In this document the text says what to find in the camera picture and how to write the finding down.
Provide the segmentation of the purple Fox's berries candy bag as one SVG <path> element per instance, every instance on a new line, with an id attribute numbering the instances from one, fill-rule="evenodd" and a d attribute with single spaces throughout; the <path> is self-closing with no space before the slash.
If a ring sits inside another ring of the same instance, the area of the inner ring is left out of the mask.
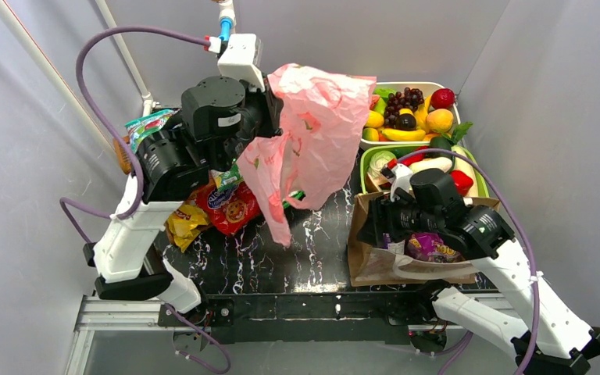
<path id="1" fill-rule="evenodd" d="M 391 239 L 389 234 L 384 234 L 383 250 L 386 250 L 393 254 L 403 255 L 405 252 L 404 241 L 395 242 Z"/>

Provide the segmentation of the purple grape candy bag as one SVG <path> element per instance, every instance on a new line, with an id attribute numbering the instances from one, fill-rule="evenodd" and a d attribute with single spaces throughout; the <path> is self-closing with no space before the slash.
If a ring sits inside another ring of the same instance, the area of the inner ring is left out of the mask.
<path id="1" fill-rule="evenodd" d="M 430 263 L 457 263 L 463 256 L 448 247 L 434 233 L 415 233 L 405 242 L 405 254 L 414 259 Z"/>

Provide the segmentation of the brown burlap tote bag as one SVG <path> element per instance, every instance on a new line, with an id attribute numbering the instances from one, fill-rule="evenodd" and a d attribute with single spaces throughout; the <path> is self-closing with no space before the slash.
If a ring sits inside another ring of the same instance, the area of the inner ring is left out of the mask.
<path id="1" fill-rule="evenodd" d="M 351 285 L 424 284 L 445 280 L 451 284 L 474 284 L 477 269 L 468 261 L 453 263 L 426 262 L 404 253 L 403 245 L 374 248 L 357 239 L 368 214 L 369 203 L 386 196 L 386 192 L 362 193 L 355 197 L 347 241 L 347 258 Z"/>

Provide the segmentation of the pink plastic grocery bag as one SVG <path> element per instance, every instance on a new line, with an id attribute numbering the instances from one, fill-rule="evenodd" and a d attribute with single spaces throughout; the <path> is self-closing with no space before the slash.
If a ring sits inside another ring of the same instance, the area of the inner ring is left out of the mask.
<path id="1" fill-rule="evenodd" d="M 345 185 L 368 120 L 376 77 L 328 73 L 286 64 L 268 76 L 284 107 L 281 136 L 256 138 L 237 160 L 274 242 L 291 244 L 283 200 L 303 191 L 296 209 L 320 209 Z"/>

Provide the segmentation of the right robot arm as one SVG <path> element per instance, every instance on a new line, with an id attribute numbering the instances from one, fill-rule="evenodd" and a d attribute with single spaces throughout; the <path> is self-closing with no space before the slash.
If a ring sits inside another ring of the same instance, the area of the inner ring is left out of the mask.
<path id="1" fill-rule="evenodd" d="M 428 169 L 408 191 L 375 198 L 357 238 L 368 245 L 438 235 L 482 272 L 514 308 L 509 316 L 445 282 L 430 286 L 426 310 L 498 346 L 522 374 L 585 374 L 600 355 L 600 327 L 579 318 L 530 264 L 518 232 L 494 209 L 468 203 L 452 176 Z"/>

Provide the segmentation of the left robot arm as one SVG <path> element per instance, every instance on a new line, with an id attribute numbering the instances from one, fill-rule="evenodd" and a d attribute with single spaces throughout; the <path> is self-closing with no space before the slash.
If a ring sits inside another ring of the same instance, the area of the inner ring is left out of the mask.
<path id="1" fill-rule="evenodd" d="M 123 197 L 102 238 L 85 245 L 101 299 L 158 298 L 179 313 L 201 305 L 197 286 L 160 255 L 154 241 L 212 171 L 229 170 L 256 138 L 281 135 L 283 103 L 259 69 L 259 38 L 232 34 L 197 44 L 217 55 L 219 74 L 187 89 L 179 113 L 127 149 L 132 174 Z"/>

